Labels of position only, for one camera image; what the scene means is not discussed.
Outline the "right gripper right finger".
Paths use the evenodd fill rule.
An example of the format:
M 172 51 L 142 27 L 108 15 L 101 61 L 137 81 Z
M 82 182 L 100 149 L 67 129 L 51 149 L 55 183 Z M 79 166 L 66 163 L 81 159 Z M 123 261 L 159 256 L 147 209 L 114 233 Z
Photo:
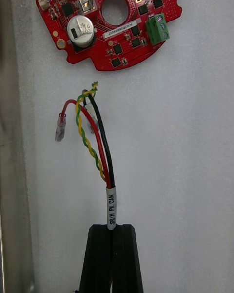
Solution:
M 143 292 L 136 232 L 130 224 L 113 230 L 112 281 L 114 293 Z

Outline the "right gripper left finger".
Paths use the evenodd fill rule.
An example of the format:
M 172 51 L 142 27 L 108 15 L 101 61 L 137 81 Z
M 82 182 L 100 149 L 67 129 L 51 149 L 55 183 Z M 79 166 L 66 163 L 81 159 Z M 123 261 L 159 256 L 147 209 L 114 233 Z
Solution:
M 106 225 L 89 228 L 79 292 L 109 293 L 111 287 L 111 231 Z

